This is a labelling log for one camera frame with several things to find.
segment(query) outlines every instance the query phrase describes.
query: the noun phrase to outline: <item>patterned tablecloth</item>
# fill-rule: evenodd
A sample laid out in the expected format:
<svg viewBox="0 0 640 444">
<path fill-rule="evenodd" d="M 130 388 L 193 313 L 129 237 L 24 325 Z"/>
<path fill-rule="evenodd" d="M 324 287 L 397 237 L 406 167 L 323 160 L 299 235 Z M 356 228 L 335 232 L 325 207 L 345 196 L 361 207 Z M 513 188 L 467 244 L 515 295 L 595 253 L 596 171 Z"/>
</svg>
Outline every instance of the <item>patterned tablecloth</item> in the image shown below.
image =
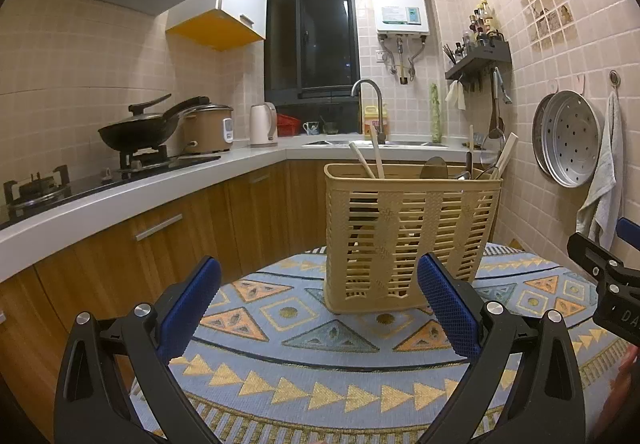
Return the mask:
<svg viewBox="0 0 640 444">
<path fill-rule="evenodd" d="M 326 257 L 299 254 L 220 289 L 170 368 L 220 440 L 234 444 L 410 444 L 455 390 L 467 361 L 429 308 L 334 315 L 322 300 Z M 626 342 L 596 326 L 595 286 L 534 254 L 488 244 L 473 283 L 515 313 L 561 312 L 570 327 L 588 427 Z M 510 357 L 478 428 L 495 425 L 520 356 Z M 137 384 L 144 426 L 162 434 Z"/>
</svg>

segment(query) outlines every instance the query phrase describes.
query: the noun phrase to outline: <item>wok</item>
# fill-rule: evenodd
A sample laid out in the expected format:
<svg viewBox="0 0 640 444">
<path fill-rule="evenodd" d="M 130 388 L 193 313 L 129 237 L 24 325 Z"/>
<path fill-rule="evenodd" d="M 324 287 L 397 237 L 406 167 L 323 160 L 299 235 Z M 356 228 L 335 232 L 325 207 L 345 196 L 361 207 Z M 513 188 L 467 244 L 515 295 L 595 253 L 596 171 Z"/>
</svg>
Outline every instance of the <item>wok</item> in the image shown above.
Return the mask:
<svg viewBox="0 0 640 444">
<path fill-rule="evenodd" d="M 209 98 L 191 98 L 169 108 L 164 114 L 143 114 L 145 108 L 171 97 L 162 96 L 153 101 L 130 104 L 131 117 L 114 122 L 98 130 L 104 143 L 112 150 L 134 153 L 143 148 L 157 148 L 164 144 L 178 127 L 180 116 L 196 106 L 209 104 Z"/>
</svg>

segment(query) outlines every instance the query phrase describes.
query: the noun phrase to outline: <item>window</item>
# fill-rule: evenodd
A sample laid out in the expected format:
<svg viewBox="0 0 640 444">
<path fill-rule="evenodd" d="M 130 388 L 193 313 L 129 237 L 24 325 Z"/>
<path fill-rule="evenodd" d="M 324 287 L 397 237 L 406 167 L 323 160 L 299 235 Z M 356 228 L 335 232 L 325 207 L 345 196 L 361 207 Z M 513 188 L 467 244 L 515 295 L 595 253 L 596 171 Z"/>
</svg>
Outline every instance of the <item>window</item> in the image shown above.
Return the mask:
<svg viewBox="0 0 640 444">
<path fill-rule="evenodd" d="M 267 0 L 264 75 L 276 105 L 351 100 L 360 77 L 354 0 Z"/>
</svg>

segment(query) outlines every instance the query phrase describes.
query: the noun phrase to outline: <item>electric kettle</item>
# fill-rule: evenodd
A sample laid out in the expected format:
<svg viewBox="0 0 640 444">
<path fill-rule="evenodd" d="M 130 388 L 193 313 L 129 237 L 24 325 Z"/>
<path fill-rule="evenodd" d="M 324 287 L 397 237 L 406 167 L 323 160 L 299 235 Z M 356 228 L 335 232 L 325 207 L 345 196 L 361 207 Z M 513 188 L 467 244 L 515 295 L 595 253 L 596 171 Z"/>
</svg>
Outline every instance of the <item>electric kettle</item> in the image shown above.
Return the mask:
<svg viewBox="0 0 640 444">
<path fill-rule="evenodd" d="M 254 104 L 249 114 L 251 146 L 276 146 L 278 115 L 273 103 Z"/>
</svg>

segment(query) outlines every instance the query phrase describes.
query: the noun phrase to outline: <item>gas stove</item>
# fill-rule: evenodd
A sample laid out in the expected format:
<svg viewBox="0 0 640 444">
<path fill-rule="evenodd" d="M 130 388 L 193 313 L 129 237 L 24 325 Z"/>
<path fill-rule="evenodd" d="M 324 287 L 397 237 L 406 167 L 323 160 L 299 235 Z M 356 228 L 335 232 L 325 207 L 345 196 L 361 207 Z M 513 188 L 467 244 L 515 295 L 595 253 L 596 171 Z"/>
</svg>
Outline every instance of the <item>gas stove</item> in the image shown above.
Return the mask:
<svg viewBox="0 0 640 444">
<path fill-rule="evenodd" d="M 120 161 L 120 168 L 107 168 L 99 175 L 78 180 L 69 179 L 66 165 L 58 166 L 50 173 L 36 173 L 20 182 L 11 180 L 3 185 L 6 205 L 0 206 L 0 230 L 25 218 L 100 191 L 218 159 L 219 155 L 187 155 L 177 158 L 168 158 L 166 154 L 164 157 L 152 155 L 148 159 L 143 157 L 140 162 L 132 160 L 129 168 Z"/>
</svg>

